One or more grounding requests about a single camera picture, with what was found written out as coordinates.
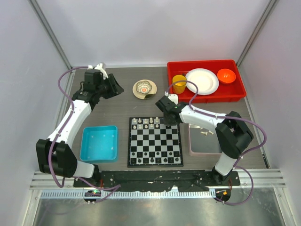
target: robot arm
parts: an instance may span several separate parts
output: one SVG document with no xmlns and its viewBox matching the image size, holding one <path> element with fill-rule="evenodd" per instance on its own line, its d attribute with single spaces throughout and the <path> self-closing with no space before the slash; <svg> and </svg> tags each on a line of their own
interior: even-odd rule
<svg viewBox="0 0 301 226">
<path fill-rule="evenodd" d="M 187 103 L 177 103 L 176 95 L 162 97 L 156 106 L 163 112 L 164 124 L 168 126 L 188 123 L 216 131 L 222 154 L 212 172 L 219 184 L 228 178 L 240 154 L 253 140 L 253 134 L 243 121 L 213 118 L 197 113 Z M 226 116 L 226 114 L 200 110 L 216 116 Z M 231 112 L 227 116 L 240 117 L 237 112 Z"/>
<path fill-rule="evenodd" d="M 52 166 L 57 176 L 91 178 L 99 174 L 98 166 L 81 162 L 71 151 L 72 143 L 83 121 L 91 114 L 99 99 L 108 99 L 119 95 L 124 90 L 117 83 L 113 74 L 107 75 L 103 64 L 85 72 L 83 89 L 78 90 L 72 97 L 74 110 L 70 107 L 67 114 L 55 131 L 47 138 L 40 139 L 36 144 L 39 168 L 43 173 L 50 173 L 48 153 L 52 141 L 59 129 L 65 124 L 70 113 L 73 112 L 68 124 L 64 127 L 56 140 L 52 153 Z"/>
</svg>

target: metal frame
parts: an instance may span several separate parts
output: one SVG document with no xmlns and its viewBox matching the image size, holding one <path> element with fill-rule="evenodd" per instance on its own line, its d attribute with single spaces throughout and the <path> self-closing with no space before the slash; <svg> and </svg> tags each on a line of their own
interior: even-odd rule
<svg viewBox="0 0 301 226">
<path fill-rule="evenodd" d="M 246 102 L 246 107 L 247 107 L 247 109 L 248 109 L 248 112 L 249 112 L 249 115 L 250 115 L 251 120 L 254 121 L 254 122 L 256 122 L 256 121 L 255 121 L 255 118 L 254 118 L 254 115 L 253 115 L 253 112 L 252 112 L 252 108 L 251 108 L 251 105 L 250 105 L 250 102 L 249 102 L 248 97 L 245 97 L 245 102 Z M 259 144 L 262 143 L 262 138 L 261 138 L 261 136 L 260 136 L 260 131 L 259 131 L 259 129 L 258 129 L 256 126 L 253 126 L 253 128 L 254 128 L 255 136 L 256 136 L 256 139 L 257 139 L 258 143 L 259 143 Z M 268 159 L 267 159 L 267 157 L 266 157 L 266 153 L 265 153 L 265 150 L 264 150 L 264 146 L 260 147 L 260 151 L 261 151 L 261 153 L 262 153 L 262 157 L 263 157 L 263 159 L 264 159 L 264 163 L 265 163 L 266 167 L 267 167 L 268 169 L 270 169 L 269 161 L 268 161 Z"/>
<path fill-rule="evenodd" d="M 71 69 L 71 64 L 67 58 L 67 56 L 65 55 L 63 48 L 61 46 L 61 44 L 59 43 L 59 41 L 57 40 L 50 24 L 48 23 L 42 9 L 40 8 L 39 4 L 37 3 L 36 0 L 29 0 L 29 3 L 31 4 L 34 12 L 36 13 L 38 19 L 40 20 L 42 26 L 45 28 L 45 31 L 47 33 L 47 35 L 49 36 L 49 38 L 51 39 L 52 43 L 54 44 L 57 52 L 59 53 L 60 57 L 62 58 L 63 62 L 65 63 L 66 67 L 68 69 Z"/>
<path fill-rule="evenodd" d="M 236 170 L 239 175 L 241 182 L 241 188 L 251 187 L 249 176 L 241 169 Z M 283 180 L 282 174 L 279 169 L 249 169 L 248 170 L 254 181 L 254 187 L 285 187 L 285 182 Z M 64 190 L 82 190 L 83 188 L 74 188 L 73 187 L 73 178 L 65 179 Z M 226 187 L 209 187 L 209 188 L 227 188 Z M 41 173 L 36 171 L 34 173 L 32 183 L 30 185 L 31 190 L 61 190 L 50 174 Z"/>
<path fill-rule="evenodd" d="M 260 17 L 257 25 L 255 26 L 255 29 L 254 29 L 251 37 L 249 38 L 243 52 L 241 53 L 241 55 L 236 63 L 237 67 L 239 67 L 241 65 L 241 63 L 243 62 L 243 60 L 246 57 L 247 53 L 249 52 L 251 46 L 253 45 L 255 39 L 257 38 L 259 32 L 262 30 L 264 24 L 268 20 L 268 17 L 271 15 L 271 13 L 273 12 L 273 10 L 278 2 L 279 2 L 279 0 L 270 0 L 269 3 L 267 4 L 262 16 Z"/>
<path fill-rule="evenodd" d="M 31 191 L 31 199 L 28 205 L 27 212 L 25 214 L 25 219 L 23 222 L 23 226 L 32 226 L 34 223 L 34 218 L 38 211 L 38 205 L 40 202 L 42 191 L 41 190 L 32 190 Z"/>
<path fill-rule="evenodd" d="M 44 190 L 41 199 L 100 199 L 97 197 L 86 197 L 88 188 L 82 190 Z M 110 192 L 102 191 L 102 196 Z M 109 199 L 188 199 L 188 198 L 215 198 L 215 189 L 205 192 L 179 192 L 174 186 L 169 192 L 114 192 Z"/>
<path fill-rule="evenodd" d="M 288 197 L 287 188 L 274 188 L 274 191 L 285 225 L 300 225 L 300 222 L 297 222 L 295 217 L 298 213 L 294 213 L 289 204 L 290 198 Z"/>
</svg>

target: gray table surface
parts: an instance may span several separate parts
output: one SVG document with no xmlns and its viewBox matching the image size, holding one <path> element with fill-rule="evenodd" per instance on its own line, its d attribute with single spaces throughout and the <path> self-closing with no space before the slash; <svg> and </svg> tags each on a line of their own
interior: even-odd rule
<svg viewBox="0 0 301 226">
<path fill-rule="evenodd" d="M 115 125 L 119 132 L 119 158 L 114 163 L 98 164 L 100 170 L 166 170 L 166 169 L 211 169 L 218 161 L 218 155 L 204 154 L 202 157 L 192 157 L 189 155 L 189 135 L 188 125 L 181 124 L 181 140 L 184 167 L 155 167 L 155 168 L 128 168 L 128 124 L 129 117 L 162 116 L 163 113 L 155 106 L 155 103 L 164 95 L 168 87 L 166 67 L 145 67 L 145 68 L 111 68 L 107 73 L 113 73 L 119 85 L 125 90 L 122 94 L 111 99 L 101 99 L 92 113 L 86 118 L 77 133 L 72 151 L 79 159 L 82 132 L 85 127 Z M 140 100 L 132 93 L 135 82 L 141 79 L 153 81 L 158 88 L 157 94 L 149 100 Z M 74 76 L 70 94 L 73 95 L 79 89 L 79 83 L 84 80 L 84 70 L 77 70 Z M 236 111 L 241 117 L 250 119 L 250 115 L 244 99 L 231 103 L 208 103 L 195 104 L 196 107 L 217 112 L 229 113 Z M 256 139 L 249 147 L 258 145 Z M 239 162 L 240 166 L 247 169 L 264 169 L 265 164 L 260 150 L 255 150 L 244 156 Z"/>
</svg>

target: black metal base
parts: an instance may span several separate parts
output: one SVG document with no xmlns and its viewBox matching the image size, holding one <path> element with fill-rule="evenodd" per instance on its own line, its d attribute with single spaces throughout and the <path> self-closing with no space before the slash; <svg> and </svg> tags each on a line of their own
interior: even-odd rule
<svg viewBox="0 0 301 226">
<path fill-rule="evenodd" d="M 204 170 L 149 170 L 102 171 L 103 186 L 121 185 L 122 192 L 163 192 L 177 186 L 179 192 L 208 191 L 207 186 L 228 186 L 228 180 L 217 184 L 211 171 Z M 232 186 L 239 186 L 238 173 L 229 175 Z"/>
</svg>

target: purple cable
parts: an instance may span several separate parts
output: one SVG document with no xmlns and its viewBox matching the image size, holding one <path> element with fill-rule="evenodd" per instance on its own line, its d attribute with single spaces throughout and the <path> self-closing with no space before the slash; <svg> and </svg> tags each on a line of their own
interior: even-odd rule
<svg viewBox="0 0 301 226">
<path fill-rule="evenodd" d="M 56 178 L 56 175 L 55 175 L 55 172 L 54 172 L 53 167 L 52 167 L 52 159 L 51 159 L 52 156 L 51 156 L 51 154 L 52 154 L 54 145 L 55 145 L 55 143 L 56 143 L 58 137 L 60 136 L 61 132 L 63 131 L 63 129 L 65 128 L 65 126 L 66 126 L 67 123 L 69 122 L 69 120 L 70 120 L 70 118 L 72 117 L 73 112 L 74 112 L 74 103 L 73 103 L 71 97 L 70 97 L 70 96 L 62 89 L 62 87 L 61 87 L 61 80 L 62 80 L 62 78 L 63 78 L 66 74 L 72 72 L 73 70 L 77 70 L 77 69 L 80 69 L 80 68 L 88 68 L 88 67 L 87 67 L 87 66 L 80 66 L 80 67 L 74 67 L 74 68 L 72 68 L 72 69 L 69 69 L 69 70 L 67 70 L 66 72 L 64 72 L 64 73 L 60 76 L 60 78 L 58 79 L 58 81 L 57 81 L 58 88 L 59 88 L 60 91 L 64 94 L 64 96 L 67 97 L 68 101 L 70 102 L 71 109 L 72 109 L 72 111 L 70 112 L 70 114 L 69 114 L 67 120 L 66 120 L 65 123 L 62 125 L 62 127 L 59 129 L 59 131 L 57 132 L 57 135 L 55 136 L 54 140 L 52 141 L 51 146 L 50 146 L 50 150 L 49 150 L 49 154 L 48 154 L 48 164 L 49 164 L 50 173 L 51 173 L 52 178 L 53 178 L 53 180 L 55 181 L 56 185 L 59 186 L 60 188 L 64 187 L 64 184 L 65 184 L 65 178 L 63 178 L 63 180 L 62 180 L 62 184 L 60 184 L 60 183 L 58 182 L 58 180 L 57 180 L 57 178 Z M 113 191 L 113 192 L 115 192 L 115 191 L 120 187 L 120 185 L 117 185 L 117 186 L 111 187 L 111 188 L 100 188 L 100 187 L 93 186 L 92 184 L 90 184 L 89 182 L 87 182 L 87 181 L 86 181 L 85 179 L 83 179 L 83 178 L 78 178 L 78 179 L 82 180 L 83 182 L 85 182 L 86 184 L 88 184 L 88 185 L 91 186 L 91 187 L 94 187 L 94 188 L 97 189 L 97 190 L 110 191 L 110 190 L 116 188 L 116 189 Z"/>
<path fill-rule="evenodd" d="M 253 194 L 253 190 L 254 190 L 254 182 L 253 182 L 253 178 L 252 178 L 251 174 L 245 168 L 243 168 L 241 166 L 236 166 L 235 168 L 240 168 L 240 169 L 242 169 L 244 172 L 246 172 L 249 175 L 250 180 L 251 180 L 251 191 L 250 191 L 250 194 L 248 195 L 248 197 L 244 201 L 238 202 L 238 203 L 223 202 L 223 200 L 221 200 L 219 198 L 215 198 L 217 201 L 223 202 L 224 204 L 229 205 L 229 206 L 238 206 L 238 205 L 246 203 L 251 198 L 251 196 Z"/>
<path fill-rule="evenodd" d="M 64 187 L 64 184 L 65 184 L 65 178 L 63 178 L 63 180 L 62 180 L 62 184 L 60 184 L 60 183 L 58 182 L 58 180 L 57 180 L 57 178 L 56 178 L 56 176 L 55 176 L 55 172 L 54 172 L 53 167 L 52 167 L 52 159 L 51 159 L 51 155 L 52 155 L 52 151 L 53 151 L 53 148 L 54 148 L 54 146 L 55 146 L 55 143 L 56 143 L 58 137 L 60 136 L 61 132 L 63 131 L 63 129 L 65 128 L 65 126 L 66 126 L 67 123 L 69 122 L 70 118 L 72 117 L 73 111 L 74 111 L 74 103 L 73 103 L 71 97 L 70 97 L 70 96 L 62 89 L 62 87 L 61 87 L 61 80 L 62 80 L 62 78 L 63 78 L 66 74 L 72 72 L 73 70 L 80 69 L 80 68 L 88 68 L 88 67 L 87 67 L 87 66 L 80 66 L 80 67 L 74 67 L 74 68 L 72 68 L 72 69 L 69 69 L 69 70 L 67 70 L 66 72 L 64 72 L 64 73 L 60 76 L 60 78 L 58 79 L 58 81 L 57 81 L 58 88 L 59 88 L 60 91 L 63 93 L 63 95 L 64 95 L 65 97 L 67 97 L 68 101 L 69 101 L 70 104 L 71 104 L 71 108 L 72 108 L 72 111 L 70 112 L 70 114 L 69 114 L 67 120 L 66 120 L 65 123 L 62 125 L 62 127 L 59 129 L 59 131 L 57 132 L 57 135 L 55 136 L 54 140 L 52 141 L 51 146 L 50 146 L 50 150 L 49 150 L 49 154 L 48 154 L 48 164 L 49 164 L 50 173 L 51 173 L 52 178 L 53 178 L 53 180 L 55 181 L 56 185 L 57 185 L 58 187 L 60 187 L 60 188 Z"/>
<path fill-rule="evenodd" d="M 252 193 L 253 193 L 253 190 L 254 190 L 254 182 L 253 182 L 253 178 L 252 178 L 251 174 L 250 174 L 245 168 L 240 167 L 240 166 L 237 166 L 237 164 L 238 164 L 239 160 L 241 159 L 241 157 L 242 157 L 243 155 L 249 153 L 249 152 L 252 151 L 252 150 L 255 150 L 255 149 L 257 149 L 257 148 L 262 147 L 262 146 L 267 142 L 267 134 L 266 134 L 266 132 L 264 131 L 264 129 L 263 129 L 260 125 L 258 125 L 257 123 L 255 123 L 255 122 L 253 122 L 253 121 L 251 121 L 251 120 L 248 120 L 248 119 L 242 119 L 242 118 L 231 117 L 231 116 L 215 116 L 214 114 L 209 114 L 209 113 L 200 111 L 200 110 L 198 110 L 198 109 L 194 109 L 194 107 L 192 106 L 191 103 L 192 103 L 193 99 L 198 95 L 198 87 L 197 87 L 197 85 L 196 85 L 195 83 L 193 83 L 193 82 L 191 82 L 191 81 L 187 81 L 187 80 L 176 81 L 176 82 L 172 83 L 172 84 L 168 87 L 168 89 L 166 90 L 166 92 L 168 93 L 169 90 L 170 90 L 170 88 L 171 88 L 174 84 L 176 84 L 176 83 L 178 83 L 178 82 L 188 82 L 188 83 L 191 83 L 192 85 L 195 86 L 195 88 L 196 88 L 197 91 L 196 91 L 195 95 L 194 95 L 194 96 L 190 99 L 190 101 L 189 101 L 189 107 L 190 107 L 190 109 L 193 110 L 194 112 L 197 112 L 197 113 L 200 113 L 200 114 L 209 116 L 209 117 L 213 117 L 213 118 L 216 117 L 216 118 L 218 118 L 218 119 L 230 119 L 230 120 L 239 120 L 239 121 L 248 122 L 248 123 L 250 123 L 250 124 L 256 126 L 256 127 L 262 132 L 262 134 L 263 134 L 263 142 L 262 142 L 261 144 L 255 146 L 255 147 L 252 147 L 252 148 L 246 150 L 245 152 L 243 152 L 243 153 L 240 155 L 240 158 L 238 158 L 238 159 L 236 160 L 236 162 L 234 163 L 234 165 L 233 165 L 233 167 L 240 168 L 240 169 L 242 169 L 243 171 L 245 171 L 245 172 L 249 175 L 249 177 L 250 177 L 250 179 L 251 179 L 251 192 L 250 192 L 249 196 L 248 196 L 244 201 L 242 201 L 242 202 L 239 202 L 239 203 L 224 202 L 224 203 L 227 204 L 227 205 L 230 205 L 230 206 L 236 206 L 236 205 L 244 204 L 244 203 L 245 203 L 246 201 L 248 201 L 248 200 L 251 198 L 251 196 L 252 196 Z"/>
</svg>

